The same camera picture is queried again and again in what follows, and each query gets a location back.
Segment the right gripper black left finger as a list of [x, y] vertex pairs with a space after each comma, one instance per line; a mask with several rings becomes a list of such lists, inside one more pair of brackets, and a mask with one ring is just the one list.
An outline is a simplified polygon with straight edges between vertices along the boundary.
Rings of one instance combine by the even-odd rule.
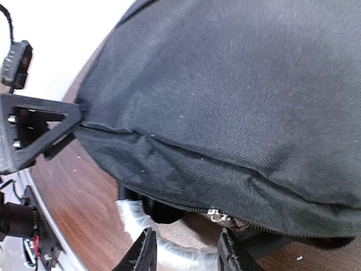
[[113, 271], [156, 271], [156, 269], [156, 232], [152, 228], [146, 228]]

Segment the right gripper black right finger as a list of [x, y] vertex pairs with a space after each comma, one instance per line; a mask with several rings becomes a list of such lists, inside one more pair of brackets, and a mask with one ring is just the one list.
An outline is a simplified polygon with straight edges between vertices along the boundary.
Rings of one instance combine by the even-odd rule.
[[264, 271], [229, 228], [221, 231], [217, 254], [220, 271]]

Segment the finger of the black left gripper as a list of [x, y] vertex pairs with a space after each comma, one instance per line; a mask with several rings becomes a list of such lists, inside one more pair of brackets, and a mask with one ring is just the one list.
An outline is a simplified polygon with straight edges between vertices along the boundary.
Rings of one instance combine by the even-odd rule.
[[74, 139], [82, 108], [15, 94], [1, 94], [1, 173], [29, 168], [43, 154], [54, 158]]

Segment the black student backpack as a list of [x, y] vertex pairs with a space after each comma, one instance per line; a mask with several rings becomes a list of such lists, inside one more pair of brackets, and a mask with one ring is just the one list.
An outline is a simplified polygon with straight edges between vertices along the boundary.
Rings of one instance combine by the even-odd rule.
[[132, 239], [186, 212], [325, 250], [360, 236], [359, 1], [136, 1], [76, 103]]

